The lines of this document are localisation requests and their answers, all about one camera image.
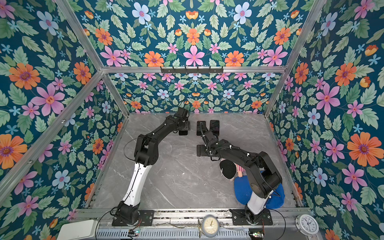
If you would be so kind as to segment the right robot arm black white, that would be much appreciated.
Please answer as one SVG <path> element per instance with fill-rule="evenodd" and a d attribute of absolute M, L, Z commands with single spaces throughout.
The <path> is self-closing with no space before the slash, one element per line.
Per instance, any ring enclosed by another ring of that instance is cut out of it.
<path fill-rule="evenodd" d="M 253 193 L 246 204 L 244 217 L 252 225 L 258 223 L 268 199 L 282 183 L 282 176 L 270 156 L 265 152 L 245 151 L 226 140 L 197 145 L 197 156 L 229 160 L 246 170 Z"/>

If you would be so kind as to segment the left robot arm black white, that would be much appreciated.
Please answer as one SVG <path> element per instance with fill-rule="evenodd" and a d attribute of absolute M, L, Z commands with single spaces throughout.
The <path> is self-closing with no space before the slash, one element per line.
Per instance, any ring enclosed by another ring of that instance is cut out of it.
<path fill-rule="evenodd" d="M 115 226 L 137 226 L 140 223 L 139 206 L 141 194 L 147 176 L 152 166 L 159 158 L 159 144 L 170 133 L 190 130 L 189 111 L 179 108 L 174 115 L 167 116 L 164 122 L 148 134 L 137 137 L 134 151 L 135 162 L 134 173 L 129 187 L 123 199 L 114 209 L 112 225 Z"/>

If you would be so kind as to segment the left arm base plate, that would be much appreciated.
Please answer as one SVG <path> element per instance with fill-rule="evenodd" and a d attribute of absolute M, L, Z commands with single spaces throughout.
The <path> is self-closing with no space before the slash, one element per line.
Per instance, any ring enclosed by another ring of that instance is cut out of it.
<path fill-rule="evenodd" d="M 119 214 L 115 214 L 112 226 L 114 227 L 138 227 L 138 226 L 152 226 L 155 211 L 153 210 L 139 210 L 139 218 L 133 224 L 129 224 L 128 221 Z"/>

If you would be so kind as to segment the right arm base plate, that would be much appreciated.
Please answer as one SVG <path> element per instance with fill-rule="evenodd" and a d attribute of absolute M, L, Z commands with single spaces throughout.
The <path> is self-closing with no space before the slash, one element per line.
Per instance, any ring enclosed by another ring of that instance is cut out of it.
<path fill-rule="evenodd" d="M 230 209 L 233 225 L 235 226 L 272 226 L 273 219 L 269 210 L 264 209 L 258 215 L 254 215 L 250 210 Z"/>

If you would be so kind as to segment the black phone pink edge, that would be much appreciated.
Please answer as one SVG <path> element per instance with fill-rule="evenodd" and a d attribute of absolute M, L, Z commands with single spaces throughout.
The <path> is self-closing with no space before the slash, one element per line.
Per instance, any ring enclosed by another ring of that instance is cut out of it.
<path fill-rule="evenodd" d="M 208 128 L 206 126 L 206 121 L 197 121 L 197 136 L 202 136 L 205 134 L 205 132 L 208 131 Z"/>

